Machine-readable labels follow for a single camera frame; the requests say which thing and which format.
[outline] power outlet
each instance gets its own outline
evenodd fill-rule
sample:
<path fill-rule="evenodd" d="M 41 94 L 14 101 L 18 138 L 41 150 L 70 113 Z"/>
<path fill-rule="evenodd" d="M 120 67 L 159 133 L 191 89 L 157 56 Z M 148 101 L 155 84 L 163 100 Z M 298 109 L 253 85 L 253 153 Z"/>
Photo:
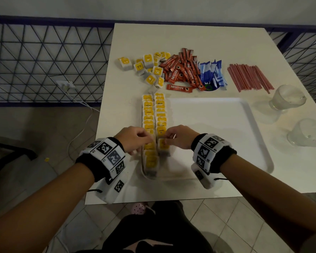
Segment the power outlet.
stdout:
<path fill-rule="evenodd" d="M 69 89 L 75 89 L 75 85 L 73 84 L 71 80 L 57 80 L 56 84 L 64 92 L 67 92 Z"/>

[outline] tray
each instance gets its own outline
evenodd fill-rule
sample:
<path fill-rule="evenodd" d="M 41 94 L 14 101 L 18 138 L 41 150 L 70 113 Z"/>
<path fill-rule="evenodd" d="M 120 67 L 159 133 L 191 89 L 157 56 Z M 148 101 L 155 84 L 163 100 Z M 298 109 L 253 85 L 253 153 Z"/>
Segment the tray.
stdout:
<path fill-rule="evenodd" d="M 167 98 L 168 127 L 179 124 L 199 133 L 214 133 L 229 141 L 238 155 L 271 172 L 273 161 L 249 104 L 241 98 Z M 170 157 L 160 157 L 156 179 L 196 179 L 191 170 L 192 150 L 171 146 Z"/>

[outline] pile of red straws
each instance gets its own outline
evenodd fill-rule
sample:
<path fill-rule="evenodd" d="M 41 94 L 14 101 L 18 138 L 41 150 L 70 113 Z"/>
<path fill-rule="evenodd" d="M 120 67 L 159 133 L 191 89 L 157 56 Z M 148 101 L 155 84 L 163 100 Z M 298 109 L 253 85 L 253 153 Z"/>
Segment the pile of red straws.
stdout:
<path fill-rule="evenodd" d="M 269 90 L 274 89 L 257 66 L 230 64 L 227 70 L 239 92 L 263 87 L 270 94 Z"/>

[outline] glass cup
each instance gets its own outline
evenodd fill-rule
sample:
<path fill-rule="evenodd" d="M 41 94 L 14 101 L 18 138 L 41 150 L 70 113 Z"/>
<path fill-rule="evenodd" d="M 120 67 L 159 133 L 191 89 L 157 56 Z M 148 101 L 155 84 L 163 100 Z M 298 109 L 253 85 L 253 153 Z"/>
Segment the glass cup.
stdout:
<path fill-rule="evenodd" d="M 269 105 L 275 110 L 285 110 L 302 106 L 307 98 L 298 88 L 291 85 L 281 85 L 275 91 Z"/>
<path fill-rule="evenodd" d="M 287 134 L 287 139 L 295 146 L 316 147 L 316 120 L 310 118 L 300 120 Z"/>

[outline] floor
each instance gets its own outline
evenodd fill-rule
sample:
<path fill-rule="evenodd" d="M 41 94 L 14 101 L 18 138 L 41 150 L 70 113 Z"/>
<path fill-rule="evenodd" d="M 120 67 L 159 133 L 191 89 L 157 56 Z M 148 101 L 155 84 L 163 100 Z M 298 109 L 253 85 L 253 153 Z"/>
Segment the floor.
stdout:
<path fill-rule="evenodd" d="M 33 161 L 20 157 L 0 172 L 0 216 L 73 164 L 68 143 L 90 114 L 85 107 L 0 108 L 0 142 L 28 147 L 39 155 Z M 98 115 L 94 111 L 84 132 L 72 142 L 73 159 L 94 141 Z M 7 153 L 0 150 L 0 157 Z M 316 201 L 316 194 L 307 196 Z M 218 252 L 291 252 L 243 197 L 183 200 L 182 204 L 187 218 Z M 65 247 L 69 252 L 100 249 L 131 207 L 131 203 L 85 206 L 82 199 L 51 243 L 51 252 L 65 253 Z"/>

